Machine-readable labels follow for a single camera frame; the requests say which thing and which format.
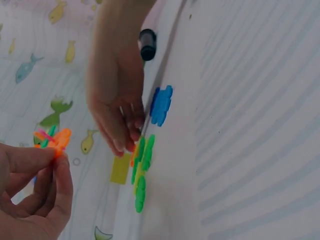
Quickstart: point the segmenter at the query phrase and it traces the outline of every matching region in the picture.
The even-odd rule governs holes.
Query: green fish
[[[112,234],[106,234],[102,232],[97,226],[94,228],[94,239],[95,240],[110,240],[113,238]]]
[[[54,97],[51,101],[51,108],[54,111],[54,113],[50,114],[49,116],[46,116],[41,122],[39,122],[35,126],[35,131],[38,129],[44,130],[46,133],[49,132],[52,126],[56,126],[56,131],[59,131],[60,126],[60,114],[68,111],[72,105],[74,104],[73,101],[70,103],[64,103],[63,97]],[[33,137],[33,142],[35,145],[41,144],[41,140],[37,138],[36,136]]]

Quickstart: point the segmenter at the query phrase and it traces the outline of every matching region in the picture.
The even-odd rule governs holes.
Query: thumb
[[[13,147],[3,145],[7,155],[10,173],[36,173],[52,162],[53,148]]]

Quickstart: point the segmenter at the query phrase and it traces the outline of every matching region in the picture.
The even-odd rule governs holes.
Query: yellow plastic piece
[[[129,165],[130,154],[125,153],[122,157],[115,156],[113,160],[110,182],[121,185],[126,184]]]

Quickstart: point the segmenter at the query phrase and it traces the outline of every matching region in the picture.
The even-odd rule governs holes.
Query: fish print
[[[36,63],[41,61],[42,59],[44,59],[44,57],[36,58],[35,55],[32,53],[30,62],[23,62],[16,71],[15,83],[19,84],[23,80],[25,80],[34,69]]]
[[[49,132],[52,126],[56,126],[55,130],[58,132],[60,127],[60,114],[68,111],[74,104],[73,101],[70,103],[64,103],[63,97],[54,97],[51,101],[51,108],[54,111],[54,113],[46,116],[41,122],[39,122],[35,126],[35,131],[38,131],[38,129],[42,129],[46,133]],[[34,145],[40,145],[41,140],[37,138],[36,136],[33,136],[33,143]]]
[[[5,7],[10,3],[11,0],[1,0],[2,5]]]
[[[65,7],[67,6],[66,1],[55,0],[56,7],[49,13],[48,18],[51,24],[59,22],[65,15]]]
[[[94,228],[94,239],[95,240],[111,240],[113,234],[107,234],[102,232],[97,226]]]
[[[88,129],[87,131],[87,136],[85,139],[82,140],[81,142],[81,151],[84,155],[87,155],[90,150],[92,149],[94,145],[94,133],[98,132],[97,130],[90,130]]]
[[[9,48],[9,54],[12,54],[15,51],[16,48],[16,39],[12,38],[12,42]]]
[[[4,25],[2,23],[0,23],[0,40],[1,40],[1,30],[4,27]]]
[[[75,47],[76,41],[69,41],[68,43],[68,48],[66,49],[65,53],[65,63],[66,64],[71,64],[76,55],[76,47]]]

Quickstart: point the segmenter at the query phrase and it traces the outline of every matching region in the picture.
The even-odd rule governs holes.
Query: blue flower-shaped piece
[[[150,107],[152,124],[157,124],[158,127],[161,127],[164,124],[167,112],[170,108],[173,91],[174,90],[171,85],[166,86],[164,90],[160,90],[159,87],[155,89]]]

